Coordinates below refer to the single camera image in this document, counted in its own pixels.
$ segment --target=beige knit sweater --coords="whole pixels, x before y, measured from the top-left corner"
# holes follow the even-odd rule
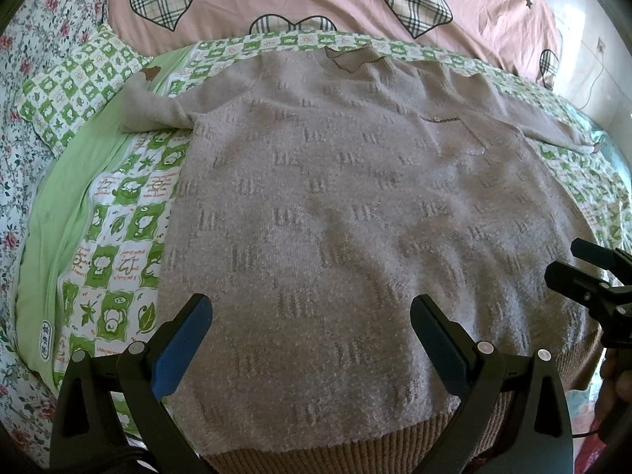
[[[171,402],[221,472],[410,470],[457,405],[410,328],[419,293],[573,381],[596,326],[543,276],[593,237],[527,139],[592,151],[572,129],[479,75],[366,49],[266,53],[177,98],[140,77],[130,130],[194,128],[158,312],[213,301]]]

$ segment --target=sweater sleeve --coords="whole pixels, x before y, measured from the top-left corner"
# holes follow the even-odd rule
[[[122,87],[122,131],[194,127],[195,116],[207,114],[248,92],[261,76],[260,56],[242,60],[175,98],[149,91],[145,75],[132,75]]]

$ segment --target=pink quilt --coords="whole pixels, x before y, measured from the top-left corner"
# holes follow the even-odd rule
[[[559,56],[544,0],[110,0],[109,21],[145,55],[249,33],[338,30],[463,53],[549,88]]]

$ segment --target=metal screw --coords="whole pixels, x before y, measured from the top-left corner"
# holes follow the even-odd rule
[[[73,361],[81,361],[85,358],[85,351],[84,350],[76,350],[73,353],[73,356],[71,357]]]
[[[127,350],[131,354],[140,354],[145,350],[145,343],[137,340],[136,342],[132,342]]]
[[[476,347],[483,354],[492,354],[494,353],[494,346],[492,346],[489,342],[482,341],[479,342]]]
[[[538,357],[541,360],[549,361],[551,359],[551,353],[547,350],[538,350]]]

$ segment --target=green checkered pillow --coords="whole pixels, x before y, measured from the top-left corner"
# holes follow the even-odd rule
[[[150,61],[104,24],[66,60],[27,81],[16,105],[59,156],[81,126]]]

